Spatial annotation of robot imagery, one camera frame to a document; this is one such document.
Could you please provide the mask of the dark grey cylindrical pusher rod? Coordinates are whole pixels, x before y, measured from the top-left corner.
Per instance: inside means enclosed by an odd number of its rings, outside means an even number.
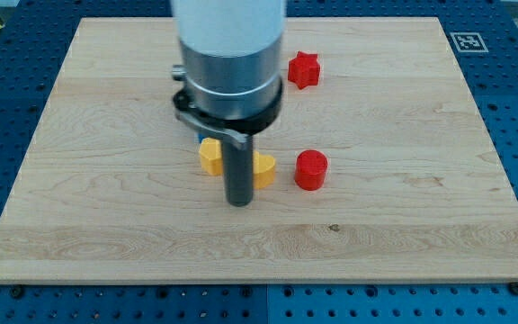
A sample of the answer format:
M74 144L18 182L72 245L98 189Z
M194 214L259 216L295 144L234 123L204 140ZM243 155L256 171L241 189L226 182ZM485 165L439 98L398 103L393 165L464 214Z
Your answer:
M254 197L253 149L252 137L246 137L242 148L221 143L225 195L236 207L248 205Z

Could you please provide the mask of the black clamp ring with lever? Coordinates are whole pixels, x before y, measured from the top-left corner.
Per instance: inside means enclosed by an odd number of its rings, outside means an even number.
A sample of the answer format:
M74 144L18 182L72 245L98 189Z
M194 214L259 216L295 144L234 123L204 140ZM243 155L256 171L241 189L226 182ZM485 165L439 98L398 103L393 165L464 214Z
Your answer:
M264 109L244 119L228 120L201 110L182 89L173 96L174 115L178 121L206 137L227 142L236 149L245 149L248 140L275 122L281 111L282 94L282 80L278 78L277 93Z

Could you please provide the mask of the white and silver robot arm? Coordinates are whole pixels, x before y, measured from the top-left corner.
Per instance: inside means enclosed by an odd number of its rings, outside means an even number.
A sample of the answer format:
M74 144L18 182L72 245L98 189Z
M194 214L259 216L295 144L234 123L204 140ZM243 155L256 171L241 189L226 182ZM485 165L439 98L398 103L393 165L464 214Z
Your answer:
M283 0L172 0L182 62L172 68L183 84L175 116L219 140L227 201L254 198L254 136L281 111Z

